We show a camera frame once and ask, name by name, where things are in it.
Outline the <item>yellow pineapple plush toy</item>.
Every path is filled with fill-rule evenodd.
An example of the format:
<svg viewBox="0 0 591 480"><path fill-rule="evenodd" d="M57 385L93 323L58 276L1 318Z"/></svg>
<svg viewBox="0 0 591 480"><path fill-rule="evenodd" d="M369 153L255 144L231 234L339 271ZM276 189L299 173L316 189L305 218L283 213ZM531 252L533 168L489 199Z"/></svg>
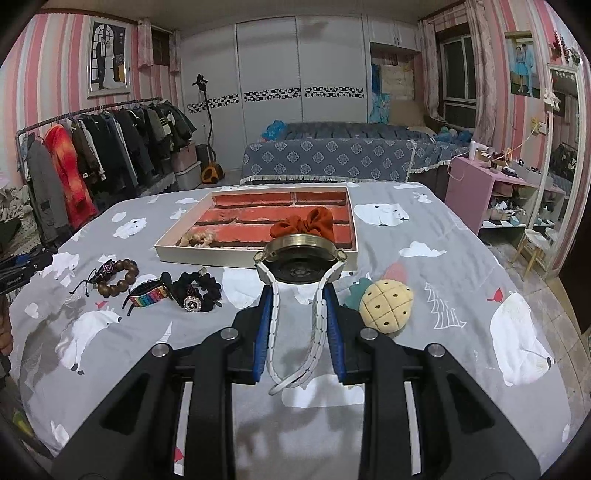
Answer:
<svg viewBox="0 0 591 480"><path fill-rule="evenodd" d="M370 282L363 278L349 287L345 305L359 312L363 324L383 334L397 334L411 317L414 293L394 279Z"/></svg>

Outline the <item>pink curtain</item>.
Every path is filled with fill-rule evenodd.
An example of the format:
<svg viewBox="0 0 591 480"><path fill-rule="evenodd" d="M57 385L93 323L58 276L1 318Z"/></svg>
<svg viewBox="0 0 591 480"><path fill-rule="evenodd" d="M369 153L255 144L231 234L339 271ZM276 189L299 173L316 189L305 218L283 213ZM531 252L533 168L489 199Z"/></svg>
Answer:
<svg viewBox="0 0 591 480"><path fill-rule="evenodd" d="M483 1L465 2L471 32L475 81L476 125L473 139L492 146L497 115L497 86L494 52Z"/></svg>

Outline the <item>blue patterned bed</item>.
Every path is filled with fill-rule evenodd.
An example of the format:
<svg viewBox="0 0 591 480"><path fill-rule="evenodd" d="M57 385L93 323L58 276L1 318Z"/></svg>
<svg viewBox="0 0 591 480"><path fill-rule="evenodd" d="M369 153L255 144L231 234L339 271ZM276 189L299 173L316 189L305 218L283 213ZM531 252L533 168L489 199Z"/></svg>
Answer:
<svg viewBox="0 0 591 480"><path fill-rule="evenodd" d="M279 181L405 182L466 155L472 133L430 135L382 123L273 122L246 146L242 184Z"/></svg>

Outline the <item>beige jewelry tray brick lining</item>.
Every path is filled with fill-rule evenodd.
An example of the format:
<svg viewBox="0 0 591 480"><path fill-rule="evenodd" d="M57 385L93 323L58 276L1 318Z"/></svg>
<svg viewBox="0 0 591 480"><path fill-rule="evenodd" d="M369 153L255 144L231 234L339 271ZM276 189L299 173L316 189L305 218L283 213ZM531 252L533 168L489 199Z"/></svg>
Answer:
<svg viewBox="0 0 591 480"><path fill-rule="evenodd" d="M252 268L252 257L271 241L270 227L290 215L305 217L325 207L334 219L335 246L348 255L345 267L358 264L353 204L345 184L259 185L209 191L181 214L156 241L162 262L211 267Z"/></svg>

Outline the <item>storage boxes by rack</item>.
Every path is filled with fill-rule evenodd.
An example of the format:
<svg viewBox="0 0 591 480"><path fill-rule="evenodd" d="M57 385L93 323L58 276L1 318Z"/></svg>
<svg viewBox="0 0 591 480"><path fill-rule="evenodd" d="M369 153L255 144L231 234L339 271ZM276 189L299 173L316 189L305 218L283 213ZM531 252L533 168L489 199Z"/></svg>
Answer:
<svg viewBox="0 0 591 480"><path fill-rule="evenodd" d="M200 162L193 142L172 155L171 165L179 190L193 190L201 183Z"/></svg>

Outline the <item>rust orange scrunchie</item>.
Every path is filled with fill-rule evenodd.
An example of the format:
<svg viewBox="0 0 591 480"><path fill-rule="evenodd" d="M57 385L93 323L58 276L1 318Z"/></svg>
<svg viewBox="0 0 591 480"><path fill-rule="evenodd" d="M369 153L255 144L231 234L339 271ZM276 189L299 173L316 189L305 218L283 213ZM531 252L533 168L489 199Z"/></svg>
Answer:
<svg viewBox="0 0 591 480"><path fill-rule="evenodd" d="M317 207L308 212L304 218L290 215L286 219L277 221L270 227L270 237L276 239L287 235L308 234L335 242L333 224L332 212L328 208Z"/></svg>

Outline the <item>couple photo poster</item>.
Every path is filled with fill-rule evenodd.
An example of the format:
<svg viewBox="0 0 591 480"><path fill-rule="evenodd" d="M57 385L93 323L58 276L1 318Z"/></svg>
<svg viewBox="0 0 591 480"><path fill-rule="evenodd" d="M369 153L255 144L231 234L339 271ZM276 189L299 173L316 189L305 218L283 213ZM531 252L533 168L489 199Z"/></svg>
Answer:
<svg viewBox="0 0 591 480"><path fill-rule="evenodd" d="M534 39L530 31L506 32L510 90L514 95L540 97Z"/></svg>

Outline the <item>framed wedding picture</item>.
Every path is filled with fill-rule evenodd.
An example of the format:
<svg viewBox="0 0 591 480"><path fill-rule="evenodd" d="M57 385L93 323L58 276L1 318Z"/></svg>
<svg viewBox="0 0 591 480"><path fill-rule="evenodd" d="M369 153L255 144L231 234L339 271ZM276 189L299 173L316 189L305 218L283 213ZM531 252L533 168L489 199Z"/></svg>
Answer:
<svg viewBox="0 0 591 480"><path fill-rule="evenodd" d="M88 97L129 94L130 61L131 25L92 17L88 56Z"/></svg>

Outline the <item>clothes rack with garments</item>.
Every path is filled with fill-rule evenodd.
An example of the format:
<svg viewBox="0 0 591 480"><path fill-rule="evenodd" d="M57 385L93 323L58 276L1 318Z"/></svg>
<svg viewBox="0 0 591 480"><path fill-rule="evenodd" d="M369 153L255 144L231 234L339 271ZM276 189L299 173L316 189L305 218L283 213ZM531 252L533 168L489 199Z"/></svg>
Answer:
<svg viewBox="0 0 591 480"><path fill-rule="evenodd" d="M15 135L42 243L57 244L114 204L180 184L195 127L158 97L58 115Z"/></svg>

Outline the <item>black scrunchie with flower charm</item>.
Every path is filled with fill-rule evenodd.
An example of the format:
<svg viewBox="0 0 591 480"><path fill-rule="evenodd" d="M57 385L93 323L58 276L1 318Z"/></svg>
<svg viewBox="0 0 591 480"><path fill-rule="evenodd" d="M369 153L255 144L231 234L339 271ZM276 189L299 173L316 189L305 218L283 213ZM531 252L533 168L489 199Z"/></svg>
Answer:
<svg viewBox="0 0 591 480"><path fill-rule="evenodd" d="M170 294L189 313L211 312L221 306L221 284L207 272L182 273L171 284Z"/></svg>

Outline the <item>white small stool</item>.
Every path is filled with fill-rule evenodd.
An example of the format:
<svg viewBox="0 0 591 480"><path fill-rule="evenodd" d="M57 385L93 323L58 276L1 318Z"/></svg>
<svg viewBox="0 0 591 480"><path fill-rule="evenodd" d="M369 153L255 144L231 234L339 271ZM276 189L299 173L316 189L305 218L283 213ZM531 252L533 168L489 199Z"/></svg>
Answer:
<svg viewBox="0 0 591 480"><path fill-rule="evenodd" d="M544 256L550 248L550 241L542 233L530 228L524 230L522 238L518 243L516 253L511 260L511 264L514 264L524 252L529 253L529 261L521 275L522 280L527 278L538 261L538 258Z"/></svg>

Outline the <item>window with dark frame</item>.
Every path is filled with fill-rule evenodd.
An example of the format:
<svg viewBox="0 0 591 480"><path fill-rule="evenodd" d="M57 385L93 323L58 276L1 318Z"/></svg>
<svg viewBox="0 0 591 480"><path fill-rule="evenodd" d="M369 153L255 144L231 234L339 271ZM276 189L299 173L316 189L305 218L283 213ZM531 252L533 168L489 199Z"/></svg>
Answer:
<svg viewBox="0 0 591 480"><path fill-rule="evenodd" d="M463 23L436 34L440 67L438 113L454 127L474 131L477 94L473 42Z"/></svg>

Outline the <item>white strap wristwatch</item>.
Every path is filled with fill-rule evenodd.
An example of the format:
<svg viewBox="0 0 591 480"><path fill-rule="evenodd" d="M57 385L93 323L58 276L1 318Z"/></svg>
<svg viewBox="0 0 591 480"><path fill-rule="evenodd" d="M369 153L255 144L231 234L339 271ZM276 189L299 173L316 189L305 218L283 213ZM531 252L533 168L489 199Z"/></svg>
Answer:
<svg viewBox="0 0 591 480"><path fill-rule="evenodd" d="M324 289L341 278L348 255L335 243L311 234L284 235L256 252L253 262L259 279L271 290L270 327L267 335L266 368L273 380L269 394L294 389L310 378L322 357L328 339L328 306ZM312 308L311 338L301 366L280 376L274 366L276 336L280 326L280 287L297 287L298 296L307 298Z"/></svg>

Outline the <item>white wardrobe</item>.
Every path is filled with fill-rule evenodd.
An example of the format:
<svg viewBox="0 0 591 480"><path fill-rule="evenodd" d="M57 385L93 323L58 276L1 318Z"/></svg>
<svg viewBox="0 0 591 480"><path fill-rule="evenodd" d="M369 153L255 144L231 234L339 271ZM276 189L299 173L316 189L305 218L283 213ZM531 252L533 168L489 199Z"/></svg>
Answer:
<svg viewBox="0 0 591 480"><path fill-rule="evenodd" d="M183 107L205 144L207 80L212 145L225 171L242 168L245 147L273 121L367 122L372 53L419 53L417 26L372 16L283 16L239 22L182 38Z"/></svg>

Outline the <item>pink side table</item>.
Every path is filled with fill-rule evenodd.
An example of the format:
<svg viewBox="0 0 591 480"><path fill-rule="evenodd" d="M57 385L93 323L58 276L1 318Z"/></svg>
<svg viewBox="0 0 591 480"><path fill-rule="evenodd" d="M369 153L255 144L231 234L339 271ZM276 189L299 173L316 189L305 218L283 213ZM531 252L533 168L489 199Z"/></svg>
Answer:
<svg viewBox="0 0 591 480"><path fill-rule="evenodd" d="M567 198L563 189L549 182L528 182L465 157L454 158L449 176L445 203L475 234L553 227Z"/></svg>

